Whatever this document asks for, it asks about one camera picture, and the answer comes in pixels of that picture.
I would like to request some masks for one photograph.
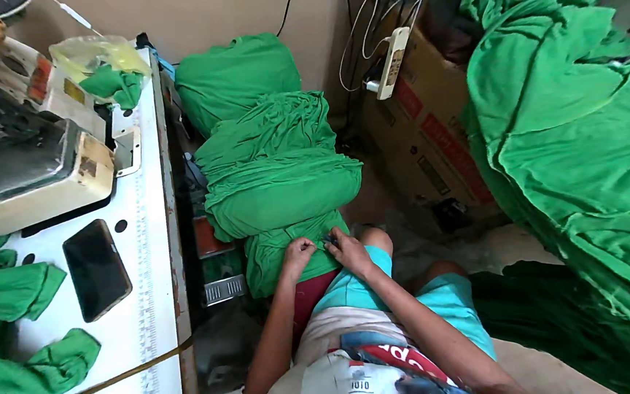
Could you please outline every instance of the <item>power strip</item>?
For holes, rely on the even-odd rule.
[[[368,90],[376,92],[378,100],[385,100],[393,95],[393,88],[396,86],[400,66],[403,63],[408,38],[409,27],[398,27],[390,35],[388,54],[383,66],[381,80],[378,84],[376,84],[376,81],[371,81],[366,86]]]

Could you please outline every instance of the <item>cardboard box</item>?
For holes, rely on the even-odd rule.
[[[455,198],[468,208],[470,219],[481,221],[501,211],[468,151],[459,121],[467,102],[465,71],[415,29],[393,96],[380,101],[366,94],[361,121],[411,205],[429,211]]]

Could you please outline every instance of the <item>green garment stack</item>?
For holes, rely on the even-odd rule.
[[[337,268],[321,236],[337,225],[336,209],[361,185],[361,162],[335,153],[321,92],[266,94],[238,120],[215,125],[195,154],[208,180],[205,210],[223,241],[246,242],[247,282],[254,297],[273,294],[284,248],[307,236],[318,252],[301,280]]]
[[[263,94],[299,90],[291,51],[273,33],[237,37],[187,56],[176,69],[181,104],[206,138],[217,122],[241,118]]]
[[[615,317],[614,336],[592,344],[630,352],[630,62],[611,60],[630,55],[630,40],[613,29],[615,11],[594,3],[464,0],[461,12],[485,28],[468,65],[466,123],[498,204],[602,297],[591,298],[594,308]],[[560,353],[549,341],[533,345]],[[564,361],[586,370],[583,360]],[[616,387],[606,374],[622,361],[599,362],[605,375],[592,377]]]
[[[0,247],[7,237],[0,236]],[[55,296],[65,272],[44,263],[14,266],[16,253],[0,250],[0,346],[9,322],[37,319]],[[81,383],[100,345],[81,329],[45,346],[26,363],[5,360],[0,348],[0,393],[64,393]]]
[[[551,353],[608,389],[630,394],[629,324],[607,299],[567,266],[518,262],[502,273],[469,277],[490,335]]]
[[[99,67],[79,85],[88,93],[113,99],[121,109],[133,109],[140,101],[143,75],[139,72],[114,71],[110,65]]]

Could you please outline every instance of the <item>smartphone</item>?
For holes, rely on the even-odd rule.
[[[133,289],[106,222],[96,219],[62,244],[84,321],[98,320]]]

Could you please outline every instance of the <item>white cable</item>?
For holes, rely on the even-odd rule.
[[[422,7],[422,0],[417,0],[412,6],[414,7],[415,4],[417,5],[417,8],[415,9],[415,13],[412,15],[412,22],[409,25],[409,30],[412,31],[412,28],[415,27],[415,19],[417,19],[417,14],[419,13],[419,9],[420,7]]]
[[[400,3],[400,0],[397,0],[395,3],[393,3],[390,7],[388,7],[388,9],[386,10],[386,12],[383,13],[383,16],[381,16],[381,20],[385,19],[386,16],[388,16],[388,14],[390,14],[390,12],[393,10],[393,8],[396,7],[396,5],[398,5],[398,3]]]
[[[354,19],[354,23],[351,26],[351,31],[349,32],[349,38],[346,39],[345,49],[342,51],[342,60],[339,61],[339,83],[342,85],[342,87],[347,92],[356,92],[359,89],[359,87],[357,87],[356,89],[351,89],[351,88],[347,88],[345,86],[345,82],[342,80],[342,67],[345,65],[346,49],[349,47],[349,43],[351,42],[351,38],[354,36],[354,29],[356,28],[356,22],[358,22],[358,17],[359,17],[359,15],[361,15],[361,12],[363,10],[363,6],[366,5],[367,1],[368,0],[363,0],[363,3],[361,3],[361,7],[359,8],[359,12],[356,13],[356,19]]]
[[[0,19],[4,19],[4,18],[8,18],[10,16],[12,16],[13,14],[21,11],[22,9],[26,8],[33,0],[26,0],[23,3],[21,3],[21,5],[19,5],[18,7],[14,8],[13,10],[10,11],[6,11],[5,13],[0,15]]]
[[[371,56],[368,56],[368,57],[366,56],[366,37],[368,37],[368,31],[369,29],[371,29],[371,22],[373,22],[373,18],[376,16],[376,8],[378,8],[378,0],[376,0],[376,2],[373,3],[373,12],[371,13],[371,19],[368,20],[366,31],[364,31],[363,33],[363,42],[361,43],[361,55],[363,56],[364,59],[371,59],[373,54],[376,53],[376,50],[374,49],[373,52],[371,53]]]
[[[344,67],[344,63],[345,63],[345,57],[346,57],[346,50],[349,47],[349,44],[352,40],[352,38],[354,37],[354,30],[356,28],[356,23],[358,22],[359,16],[361,16],[361,12],[363,10],[364,5],[366,5],[366,2],[368,0],[364,0],[363,3],[361,4],[361,7],[359,8],[358,13],[356,14],[356,18],[354,19],[354,23],[351,26],[351,31],[349,32],[349,38],[346,40],[346,46],[345,46],[345,50],[342,51],[342,59],[339,61],[339,83],[342,85],[342,87],[347,91],[347,92],[356,92],[360,86],[356,87],[356,89],[351,89],[351,88],[347,88],[345,86],[344,81],[342,80],[342,67]],[[395,8],[396,5],[398,5],[398,3],[400,3],[400,0],[396,0],[395,2],[393,2],[393,4],[390,5],[390,7],[388,7],[388,9],[386,10],[386,12],[383,13],[383,15],[381,16],[381,20],[383,20],[392,10],[393,8]],[[368,26],[366,27],[366,34],[364,34],[363,37],[363,43],[361,46],[361,54],[363,55],[364,59],[371,59],[373,54],[376,53],[376,50],[378,50],[378,47],[385,41],[389,41],[390,37],[386,37],[382,40],[380,40],[378,42],[378,44],[376,44],[376,47],[373,49],[373,53],[371,54],[371,56],[366,56],[366,54],[364,53],[364,46],[366,45],[366,36],[368,35],[368,30],[371,27],[371,21],[373,20],[374,16],[376,15],[376,7],[378,6],[378,0],[376,0],[375,5],[373,6],[373,12],[371,14],[371,19],[368,21]]]
[[[62,8],[62,10],[64,12],[67,13],[67,15],[71,16],[72,19],[76,20],[79,24],[81,24],[83,27],[86,27],[87,29],[93,31],[94,33],[96,33],[97,36],[99,37],[103,37],[103,35],[99,32],[96,31],[93,27],[92,24],[86,20],[82,15],[80,15],[77,11],[75,11],[74,9],[72,9],[72,7],[70,7],[69,5],[66,5],[64,3],[60,3],[58,0],[52,0],[54,1],[60,8]]]

